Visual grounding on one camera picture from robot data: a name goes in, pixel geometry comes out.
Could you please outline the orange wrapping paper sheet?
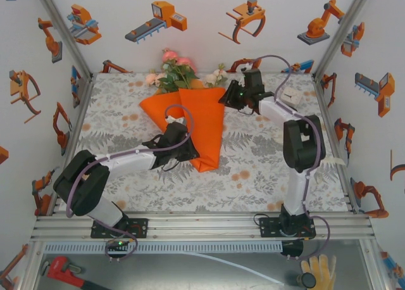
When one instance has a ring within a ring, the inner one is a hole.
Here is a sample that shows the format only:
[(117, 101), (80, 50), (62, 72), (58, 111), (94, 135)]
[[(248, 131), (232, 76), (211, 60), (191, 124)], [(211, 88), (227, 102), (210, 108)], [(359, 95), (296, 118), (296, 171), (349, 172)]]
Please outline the orange wrapping paper sheet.
[(194, 126), (191, 139), (199, 157), (190, 163), (198, 172), (208, 172), (219, 167), (225, 112), (225, 106), (219, 100), (224, 93), (222, 87), (179, 89), (148, 97), (139, 106), (159, 129), (165, 130), (168, 125), (165, 111), (173, 104), (182, 105), (170, 108), (168, 114), (174, 118), (185, 117), (187, 126)]

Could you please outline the cream fake flower stem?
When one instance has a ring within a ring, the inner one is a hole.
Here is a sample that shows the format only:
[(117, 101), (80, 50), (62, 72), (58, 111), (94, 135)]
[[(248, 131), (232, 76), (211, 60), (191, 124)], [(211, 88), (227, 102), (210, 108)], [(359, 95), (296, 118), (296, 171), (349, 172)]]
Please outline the cream fake flower stem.
[(227, 72), (225, 71), (225, 65), (220, 63), (218, 68), (204, 77), (203, 83), (206, 87), (223, 87), (228, 80)]

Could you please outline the peach pink fake flower stem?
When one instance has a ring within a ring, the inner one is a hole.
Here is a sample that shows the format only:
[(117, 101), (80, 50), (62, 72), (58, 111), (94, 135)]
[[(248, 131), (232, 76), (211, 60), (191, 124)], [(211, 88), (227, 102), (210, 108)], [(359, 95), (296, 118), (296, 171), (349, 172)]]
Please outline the peach pink fake flower stem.
[(177, 92), (179, 89), (191, 89), (192, 81), (199, 77), (193, 63), (184, 57), (167, 58), (161, 64), (160, 72), (150, 71), (145, 84), (158, 88), (158, 94)]

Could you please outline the cream printed ribbon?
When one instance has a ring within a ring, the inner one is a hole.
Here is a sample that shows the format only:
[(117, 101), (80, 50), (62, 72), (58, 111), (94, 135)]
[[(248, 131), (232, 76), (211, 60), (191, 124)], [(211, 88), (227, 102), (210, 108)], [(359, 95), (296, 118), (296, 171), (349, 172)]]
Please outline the cream printed ribbon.
[(322, 182), (337, 182), (339, 175), (337, 167), (345, 165), (345, 162), (341, 158), (326, 157), (321, 161), (320, 166), (315, 172), (315, 181), (317, 184)]

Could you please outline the grey floral tablecloth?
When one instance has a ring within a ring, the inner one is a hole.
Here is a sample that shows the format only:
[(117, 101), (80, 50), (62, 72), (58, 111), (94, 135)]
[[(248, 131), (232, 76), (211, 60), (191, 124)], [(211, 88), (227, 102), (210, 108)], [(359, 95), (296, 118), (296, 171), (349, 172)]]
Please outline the grey floral tablecloth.
[[(115, 153), (159, 134), (139, 105), (154, 93), (143, 73), (99, 74), (77, 149)], [(282, 134), (268, 118), (227, 108), (217, 169), (199, 172), (188, 162), (170, 163), (109, 181), (104, 197), (124, 211), (278, 211), (289, 180)]]

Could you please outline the circuit board with green light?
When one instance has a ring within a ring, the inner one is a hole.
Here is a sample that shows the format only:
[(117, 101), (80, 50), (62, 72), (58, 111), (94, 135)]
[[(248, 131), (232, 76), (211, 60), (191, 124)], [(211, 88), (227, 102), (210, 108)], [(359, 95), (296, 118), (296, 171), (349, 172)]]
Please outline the circuit board with green light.
[(124, 241), (124, 240), (112, 240), (106, 243), (106, 251), (107, 254), (126, 254), (130, 251), (130, 243), (131, 241)]

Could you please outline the small black box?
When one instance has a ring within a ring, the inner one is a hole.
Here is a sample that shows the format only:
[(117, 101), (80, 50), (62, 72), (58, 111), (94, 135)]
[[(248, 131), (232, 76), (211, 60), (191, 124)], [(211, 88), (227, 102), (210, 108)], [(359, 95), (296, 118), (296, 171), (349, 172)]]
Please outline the small black box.
[(304, 250), (304, 244), (302, 240), (296, 239), (293, 241), (282, 241), (283, 251), (280, 253), (284, 256), (299, 257)]

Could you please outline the red pipe wrench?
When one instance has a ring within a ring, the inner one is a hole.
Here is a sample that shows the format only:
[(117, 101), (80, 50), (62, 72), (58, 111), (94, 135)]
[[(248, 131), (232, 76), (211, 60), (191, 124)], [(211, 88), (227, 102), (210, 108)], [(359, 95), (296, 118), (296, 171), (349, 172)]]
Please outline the red pipe wrench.
[(82, 272), (82, 268), (74, 265), (66, 256), (57, 256), (53, 259), (47, 259), (43, 262), (40, 275), (46, 276), (71, 286), (75, 286), (80, 290), (111, 290), (94, 282), (81, 279), (78, 274)]

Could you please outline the black round cylinder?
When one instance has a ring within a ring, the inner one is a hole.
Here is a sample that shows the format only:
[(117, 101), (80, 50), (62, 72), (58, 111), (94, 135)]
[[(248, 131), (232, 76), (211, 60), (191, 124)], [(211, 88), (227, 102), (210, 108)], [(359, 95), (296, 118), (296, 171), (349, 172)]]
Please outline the black round cylinder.
[(316, 278), (309, 272), (297, 276), (297, 285), (305, 289), (312, 289), (316, 286)]

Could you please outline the yellow work glove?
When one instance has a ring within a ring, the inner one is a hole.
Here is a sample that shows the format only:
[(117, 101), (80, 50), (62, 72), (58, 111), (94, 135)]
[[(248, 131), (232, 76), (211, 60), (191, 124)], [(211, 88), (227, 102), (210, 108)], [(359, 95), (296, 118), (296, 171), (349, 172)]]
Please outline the yellow work glove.
[(301, 270), (303, 273), (312, 274), (315, 278), (316, 284), (314, 287), (307, 290), (334, 290), (336, 272), (335, 266), (337, 257), (333, 255), (329, 258), (327, 255), (320, 254), (319, 256), (312, 256), (308, 261), (301, 262)]

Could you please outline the aluminium frame rails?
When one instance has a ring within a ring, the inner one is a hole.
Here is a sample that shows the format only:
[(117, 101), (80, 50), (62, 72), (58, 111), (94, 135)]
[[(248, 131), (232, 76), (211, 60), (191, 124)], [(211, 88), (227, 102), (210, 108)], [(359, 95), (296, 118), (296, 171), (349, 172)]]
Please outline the aluminium frame rails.
[[(260, 240), (252, 213), (130, 213), (148, 219), (146, 241), (243, 241)], [(322, 213), (331, 239), (373, 239), (371, 220), (350, 212)], [(37, 219), (31, 241), (89, 241), (92, 220), (67, 218), (57, 213)]]

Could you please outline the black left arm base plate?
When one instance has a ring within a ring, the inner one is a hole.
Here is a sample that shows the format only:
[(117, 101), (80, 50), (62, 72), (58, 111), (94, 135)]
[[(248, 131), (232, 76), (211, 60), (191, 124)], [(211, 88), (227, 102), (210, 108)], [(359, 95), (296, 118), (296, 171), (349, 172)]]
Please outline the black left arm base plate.
[[(128, 233), (137, 239), (144, 239), (147, 236), (148, 223), (147, 218), (128, 218), (123, 226), (126, 227)], [(92, 239), (129, 238), (128, 235), (105, 228), (97, 222), (92, 224), (90, 237)]]

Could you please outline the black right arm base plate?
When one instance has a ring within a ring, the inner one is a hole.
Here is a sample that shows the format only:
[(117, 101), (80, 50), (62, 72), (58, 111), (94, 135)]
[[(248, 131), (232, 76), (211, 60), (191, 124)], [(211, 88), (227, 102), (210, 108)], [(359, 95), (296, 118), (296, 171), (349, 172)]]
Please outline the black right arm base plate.
[(316, 236), (316, 229), (313, 220), (304, 219), (298, 224), (290, 226), (283, 225), (280, 218), (259, 218), (259, 231), (262, 238), (308, 238)]

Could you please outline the aluminium corner post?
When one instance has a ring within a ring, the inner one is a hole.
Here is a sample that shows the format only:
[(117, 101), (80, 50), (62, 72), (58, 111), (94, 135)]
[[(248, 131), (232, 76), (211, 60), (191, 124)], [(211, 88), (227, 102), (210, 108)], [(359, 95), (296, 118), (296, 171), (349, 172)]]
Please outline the aluminium corner post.
[(75, 42), (74, 38), (71, 36), (68, 26), (66, 25), (64, 19), (59, 12), (59, 9), (54, 2), (54, 0), (39, 0), (47, 11), (53, 25), (56, 27), (59, 35), (61, 36), (63, 42), (66, 44), (66, 47), (70, 51), (70, 54), (73, 57), (74, 62), (77, 64), (79, 70), (81, 70), (81, 74), (87, 79), (92, 79), (92, 72), (85, 61), (82, 53), (80, 52), (77, 43)]
[(353, 0), (347, 13), (345, 14), (343, 20), (341, 21), (337, 32), (332, 38), (330, 45), (327, 47), (325, 54), (320, 60), (320, 64), (314, 73), (314, 80), (320, 81), (323, 77), (323, 74), (327, 70), (329, 64), (333, 60), (333, 57), (339, 50), (341, 44), (349, 33), (349, 29), (354, 24), (356, 17), (359, 15), (360, 11), (363, 9), (363, 6), (367, 3), (368, 0)]

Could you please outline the aluminium frame leg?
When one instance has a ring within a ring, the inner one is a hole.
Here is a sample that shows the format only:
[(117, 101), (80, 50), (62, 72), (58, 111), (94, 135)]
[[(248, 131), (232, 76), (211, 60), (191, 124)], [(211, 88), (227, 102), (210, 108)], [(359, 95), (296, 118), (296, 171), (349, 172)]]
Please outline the aluminium frame leg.
[(32, 242), (28, 245), (27, 255), (23, 257), (18, 269), (19, 280), (15, 290), (35, 290), (42, 263), (44, 245)]
[(380, 247), (375, 239), (359, 241), (371, 290), (391, 290), (387, 267), (383, 263)]

